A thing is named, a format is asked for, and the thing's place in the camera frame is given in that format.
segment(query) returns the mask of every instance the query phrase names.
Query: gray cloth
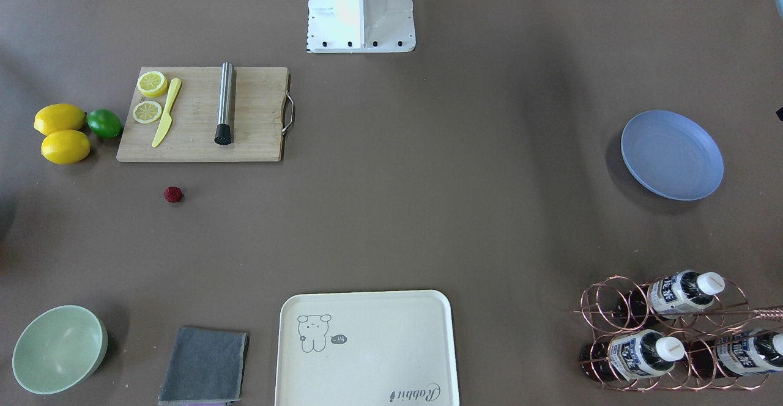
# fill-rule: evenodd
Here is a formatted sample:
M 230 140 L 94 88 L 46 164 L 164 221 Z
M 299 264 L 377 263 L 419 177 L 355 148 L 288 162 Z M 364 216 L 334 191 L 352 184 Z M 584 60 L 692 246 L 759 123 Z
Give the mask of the gray cloth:
M 158 403 L 239 400 L 246 344 L 246 333 L 179 328 Z

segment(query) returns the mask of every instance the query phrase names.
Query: bottle label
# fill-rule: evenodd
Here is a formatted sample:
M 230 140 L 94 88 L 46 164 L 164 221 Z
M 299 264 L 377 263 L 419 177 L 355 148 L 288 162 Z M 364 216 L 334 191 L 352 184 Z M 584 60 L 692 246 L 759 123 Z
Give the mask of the bottle label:
M 651 367 L 641 355 L 641 338 L 650 331 L 625 334 L 609 342 L 609 362 L 624 379 L 660 377 L 666 373 Z
M 717 342 L 716 353 L 726 369 L 738 375 L 783 371 L 783 367 L 774 366 L 764 360 L 755 348 L 755 337 L 748 337 L 760 332 L 761 329 L 756 328 L 747 333 L 724 337 Z
M 662 314 L 663 317 L 674 319 L 676 316 L 669 317 L 665 314 L 691 313 L 712 305 L 712 303 L 708 305 L 693 303 L 693 301 L 689 300 L 683 292 L 682 278 L 685 273 L 692 271 L 693 270 L 681 271 L 676 273 L 676 275 L 663 278 L 652 284 L 647 293 L 650 308 L 652 308 L 655 313 Z

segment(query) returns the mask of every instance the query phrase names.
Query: stainless steel muddler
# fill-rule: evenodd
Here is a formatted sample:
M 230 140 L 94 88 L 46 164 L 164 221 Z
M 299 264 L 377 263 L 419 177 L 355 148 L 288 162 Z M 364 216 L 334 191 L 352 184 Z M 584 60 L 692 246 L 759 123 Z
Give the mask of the stainless steel muddler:
M 223 63 L 220 75 L 220 100 L 218 102 L 218 128 L 216 144 L 231 144 L 231 114 L 234 111 L 234 65 Z

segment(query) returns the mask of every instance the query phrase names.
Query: bowl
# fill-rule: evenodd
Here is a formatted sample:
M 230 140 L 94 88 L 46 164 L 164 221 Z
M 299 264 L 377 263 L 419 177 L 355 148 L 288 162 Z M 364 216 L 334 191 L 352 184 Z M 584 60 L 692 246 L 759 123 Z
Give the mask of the bowl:
M 106 355 L 106 327 L 89 309 L 75 305 L 36 317 L 13 349 L 13 374 L 34 394 L 55 394 L 89 377 Z

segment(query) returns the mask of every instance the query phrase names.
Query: plastic knife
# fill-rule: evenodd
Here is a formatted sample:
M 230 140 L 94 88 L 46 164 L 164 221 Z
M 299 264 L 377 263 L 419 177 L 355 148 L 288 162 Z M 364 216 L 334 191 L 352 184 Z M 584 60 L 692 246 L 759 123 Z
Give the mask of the plastic knife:
M 173 78 L 171 82 L 168 83 L 166 105 L 163 107 L 163 114 L 160 116 L 160 123 L 157 125 L 155 138 L 152 139 L 152 147 L 157 147 L 157 145 L 163 141 L 163 138 L 165 138 L 166 133 L 168 133 L 168 128 L 171 128 L 171 122 L 173 122 L 173 120 L 171 120 L 171 106 L 174 104 L 174 99 L 177 98 L 177 94 L 179 94 L 180 86 L 182 86 L 182 80 L 179 78 Z

